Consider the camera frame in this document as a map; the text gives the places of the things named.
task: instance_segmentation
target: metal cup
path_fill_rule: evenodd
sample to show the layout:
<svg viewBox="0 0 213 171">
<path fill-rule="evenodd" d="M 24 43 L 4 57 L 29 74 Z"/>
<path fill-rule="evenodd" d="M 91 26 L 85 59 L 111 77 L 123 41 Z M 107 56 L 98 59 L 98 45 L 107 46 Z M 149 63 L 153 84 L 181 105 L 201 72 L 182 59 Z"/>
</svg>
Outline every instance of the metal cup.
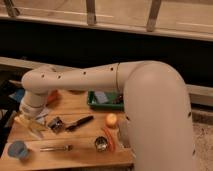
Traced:
<svg viewBox="0 0 213 171">
<path fill-rule="evenodd" d="M 23 141 L 14 141 L 9 146 L 7 153 L 10 157 L 22 159 L 27 157 L 29 151 Z"/>
</svg>

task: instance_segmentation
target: glass pane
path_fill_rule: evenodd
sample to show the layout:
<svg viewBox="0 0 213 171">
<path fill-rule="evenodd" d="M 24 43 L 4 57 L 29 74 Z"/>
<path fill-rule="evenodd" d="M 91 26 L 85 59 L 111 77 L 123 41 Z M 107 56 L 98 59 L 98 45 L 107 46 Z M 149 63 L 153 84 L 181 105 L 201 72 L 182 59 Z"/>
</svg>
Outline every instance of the glass pane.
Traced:
<svg viewBox="0 0 213 171">
<path fill-rule="evenodd" d="M 22 16 L 86 21 L 85 0 L 13 0 Z"/>
<path fill-rule="evenodd" d="M 96 0 L 98 23 L 146 26 L 151 0 Z"/>
<path fill-rule="evenodd" d="M 165 0 L 157 28 L 213 33 L 212 0 Z"/>
<path fill-rule="evenodd" d="M 3 0 L 0 0 L 0 14 L 7 14 Z"/>
</svg>

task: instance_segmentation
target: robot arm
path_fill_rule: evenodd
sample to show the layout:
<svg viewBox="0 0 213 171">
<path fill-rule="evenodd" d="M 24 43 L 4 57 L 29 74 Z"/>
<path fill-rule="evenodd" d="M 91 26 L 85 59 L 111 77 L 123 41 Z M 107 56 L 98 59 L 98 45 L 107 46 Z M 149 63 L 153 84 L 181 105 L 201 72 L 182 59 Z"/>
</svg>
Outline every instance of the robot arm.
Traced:
<svg viewBox="0 0 213 171">
<path fill-rule="evenodd" d="M 69 72 L 42 67 L 22 79 L 20 110 L 34 117 L 49 90 L 101 90 L 124 94 L 136 171 L 195 171 L 188 92 L 172 67 L 154 61 L 112 64 Z"/>
</svg>

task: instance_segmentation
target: black wall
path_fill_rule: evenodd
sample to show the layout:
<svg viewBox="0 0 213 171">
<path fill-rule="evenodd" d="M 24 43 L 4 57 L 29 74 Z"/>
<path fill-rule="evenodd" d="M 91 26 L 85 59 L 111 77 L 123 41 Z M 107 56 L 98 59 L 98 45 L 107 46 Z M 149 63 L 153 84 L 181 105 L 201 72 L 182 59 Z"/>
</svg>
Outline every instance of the black wall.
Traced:
<svg viewBox="0 0 213 171">
<path fill-rule="evenodd" d="M 159 60 L 213 86 L 213 42 L 0 20 L 0 56 L 73 67 Z"/>
</svg>

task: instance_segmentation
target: green container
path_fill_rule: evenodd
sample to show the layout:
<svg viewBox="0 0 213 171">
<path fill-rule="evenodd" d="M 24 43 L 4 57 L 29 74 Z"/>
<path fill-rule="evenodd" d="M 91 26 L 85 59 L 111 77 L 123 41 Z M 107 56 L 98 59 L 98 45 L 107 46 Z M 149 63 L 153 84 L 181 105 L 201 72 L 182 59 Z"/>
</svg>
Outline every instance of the green container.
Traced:
<svg viewBox="0 0 213 171">
<path fill-rule="evenodd" d="M 105 93 L 109 102 L 108 103 L 104 103 L 104 104 L 100 104 L 97 102 L 95 96 L 94 96 L 94 92 L 93 91 L 89 91 L 88 92 L 88 98 L 87 98 L 87 104 L 93 108 L 93 109 L 109 109 L 109 110 L 124 110 L 124 104 L 123 103 L 119 103 L 119 104 L 114 104 L 112 103 L 118 93 Z"/>
</svg>

